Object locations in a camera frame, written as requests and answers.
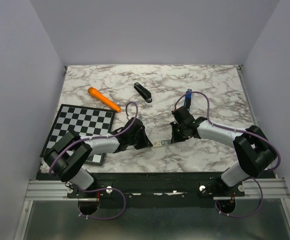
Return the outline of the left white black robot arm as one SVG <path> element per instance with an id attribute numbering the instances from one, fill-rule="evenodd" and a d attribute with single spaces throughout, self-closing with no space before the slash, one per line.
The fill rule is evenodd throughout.
<path id="1" fill-rule="evenodd" d="M 106 135 L 81 137 L 78 132 L 70 130 L 44 154 L 43 160 L 61 182 L 78 186 L 78 191 L 89 198 L 95 194 L 96 185 L 95 178 L 83 169 L 88 157 L 119 153 L 128 147 L 140 150 L 152 146 L 143 122 L 133 117 L 125 126 Z"/>

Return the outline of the white staple box sleeve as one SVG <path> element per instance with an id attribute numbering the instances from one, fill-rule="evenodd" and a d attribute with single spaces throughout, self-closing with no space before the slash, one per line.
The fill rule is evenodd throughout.
<path id="1" fill-rule="evenodd" d="M 162 146 L 162 142 L 161 141 L 155 141 L 153 144 L 152 144 L 152 147 L 153 148 L 157 148 L 157 147 L 161 147 Z"/>

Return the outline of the staple tray with staples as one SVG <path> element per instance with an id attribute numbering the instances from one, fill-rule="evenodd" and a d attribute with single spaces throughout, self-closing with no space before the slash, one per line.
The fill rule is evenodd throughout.
<path id="1" fill-rule="evenodd" d="M 160 143 L 162 146 L 169 146 L 172 144 L 171 140 L 161 140 Z"/>

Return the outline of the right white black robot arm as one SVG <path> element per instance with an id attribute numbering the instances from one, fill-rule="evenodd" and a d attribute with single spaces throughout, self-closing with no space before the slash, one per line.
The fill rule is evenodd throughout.
<path id="1" fill-rule="evenodd" d="M 277 157 L 277 153 L 262 130 L 249 128 L 231 129 L 212 124 L 206 117 L 194 118 L 185 107 L 172 111 L 172 143 L 190 138 L 212 140 L 235 150 L 238 163 L 223 172 L 215 183 L 215 191 L 226 196 L 233 186 L 249 177 L 258 177 Z"/>

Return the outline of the blue stapler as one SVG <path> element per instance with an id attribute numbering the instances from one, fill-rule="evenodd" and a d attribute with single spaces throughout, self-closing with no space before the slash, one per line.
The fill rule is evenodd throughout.
<path id="1" fill-rule="evenodd" d="M 188 89 L 186 91 L 186 96 L 184 97 L 184 104 L 183 106 L 190 111 L 191 107 L 191 101 L 192 101 L 192 89 Z"/>

